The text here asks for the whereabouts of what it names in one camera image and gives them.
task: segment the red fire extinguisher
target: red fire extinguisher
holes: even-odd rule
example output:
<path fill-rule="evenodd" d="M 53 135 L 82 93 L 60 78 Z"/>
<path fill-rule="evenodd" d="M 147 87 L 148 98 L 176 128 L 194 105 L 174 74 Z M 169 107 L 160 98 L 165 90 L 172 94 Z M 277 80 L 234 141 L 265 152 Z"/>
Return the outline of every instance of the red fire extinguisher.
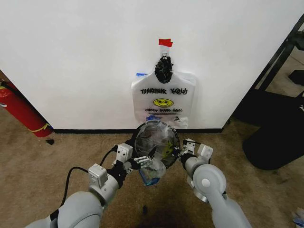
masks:
<path fill-rule="evenodd" d="M 0 84 L 0 105 L 37 137 L 45 137 L 53 132 L 50 125 L 11 82 Z"/>

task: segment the baseboard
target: baseboard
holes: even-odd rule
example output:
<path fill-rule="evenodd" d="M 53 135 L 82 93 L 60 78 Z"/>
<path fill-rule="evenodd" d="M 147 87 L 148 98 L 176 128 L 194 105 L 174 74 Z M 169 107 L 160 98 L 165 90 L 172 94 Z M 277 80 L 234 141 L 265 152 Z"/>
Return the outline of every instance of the baseboard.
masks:
<path fill-rule="evenodd" d="M 60 134 L 121 134 L 134 133 L 136 129 L 54 129 L 55 133 Z M 222 128 L 205 128 L 205 129 L 177 129 L 178 133 L 221 133 Z"/>

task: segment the yellow smiley face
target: yellow smiley face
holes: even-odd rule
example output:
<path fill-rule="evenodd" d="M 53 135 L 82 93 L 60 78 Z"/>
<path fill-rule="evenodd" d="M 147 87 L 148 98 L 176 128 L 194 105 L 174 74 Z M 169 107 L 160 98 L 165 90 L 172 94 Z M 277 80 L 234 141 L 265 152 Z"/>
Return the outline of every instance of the yellow smiley face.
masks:
<path fill-rule="evenodd" d="M 169 99 L 164 99 L 164 98 L 159 98 L 153 101 L 153 103 L 161 108 L 168 108 L 174 104 L 172 100 Z"/>

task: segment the transparent plastic bag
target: transparent plastic bag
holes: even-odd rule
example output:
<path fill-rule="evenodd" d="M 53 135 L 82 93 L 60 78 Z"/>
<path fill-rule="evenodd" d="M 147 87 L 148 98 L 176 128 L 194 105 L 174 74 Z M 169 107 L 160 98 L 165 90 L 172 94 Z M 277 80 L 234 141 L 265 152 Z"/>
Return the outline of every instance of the transparent plastic bag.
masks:
<path fill-rule="evenodd" d="M 161 83 L 155 73 L 141 74 L 132 82 L 135 118 L 140 123 L 161 120 L 187 128 L 195 85 L 195 76 L 189 73 L 173 72 L 167 83 Z"/>
<path fill-rule="evenodd" d="M 156 184 L 177 159 L 174 147 L 180 147 L 176 130 L 161 121 L 148 121 L 143 124 L 135 138 L 137 156 L 148 156 L 155 149 L 153 164 L 142 168 L 139 173 L 146 186 Z"/>
<path fill-rule="evenodd" d="M 170 167 L 177 159 L 172 154 L 173 148 L 180 147 L 176 130 L 161 121 L 148 121 L 142 125 L 135 138 L 137 156 L 148 156 L 154 147 L 154 159 L 161 161 L 166 168 Z"/>
<path fill-rule="evenodd" d="M 160 160 L 153 159 L 153 164 L 140 169 L 139 173 L 144 184 L 146 186 L 151 186 L 158 183 L 160 178 L 166 173 L 166 167 Z"/>

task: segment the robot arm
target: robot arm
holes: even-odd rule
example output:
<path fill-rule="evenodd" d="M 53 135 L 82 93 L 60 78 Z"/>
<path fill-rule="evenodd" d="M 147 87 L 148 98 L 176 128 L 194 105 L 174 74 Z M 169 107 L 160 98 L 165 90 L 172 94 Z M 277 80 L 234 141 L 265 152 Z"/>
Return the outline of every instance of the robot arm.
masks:
<path fill-rule="evenodd" d="M 184 140 L 184 149 L 176 148 L 188 174 L 188 184 L 203 202 L 209 202 L 212 220 L 216 228 L 251 228 L 240 206 L 225 193 L 226 178 L 222 171 L 210 165 L 213 149 L 201 144 L 198 156 L 194 155 L 195 142 Z M 132 159 L 133 148 L 125 143 L 118 145 L 114 166 L 106 170 L 98 164 L 89 168 L 89 192 L 76 192 L 67 198 L 63 206 L 45 219 L 27 228 L 98 228 L 103 210 L 111 203 L 115 193 L 122 187 L 127 174 L 133 169 L 152 165 L 156 148 L 149 156 Z"/>
<path fill-rule="evenodd" d="M 89 192 L 74 193 L 51 215 L 29 224 L 26 228 L 98 228 L 103 210 L 122 187 L 126 175 L 133 169 L 152 164 L 151 157 L 132 159 L 132 153 L 133 147 L 130 145 L 118 145 L 111 169 L 106 170 L 98 164 L 89 168 Z"/>
<path fill-rule="evenodd" d="M 226 178 L 223 172 L 210 165 L 213 149 L 201 144 L 198 157 L 194 155 L 195 142 L 184 141 L 184 150 L 180 153 L 180 161 L 188 174 L 188 184 L 194 194 L 203 202 L 209 202 L 212 207 L 212 220 L 216 228 L 251 228 L 241 207 L 228 198 Z"/>

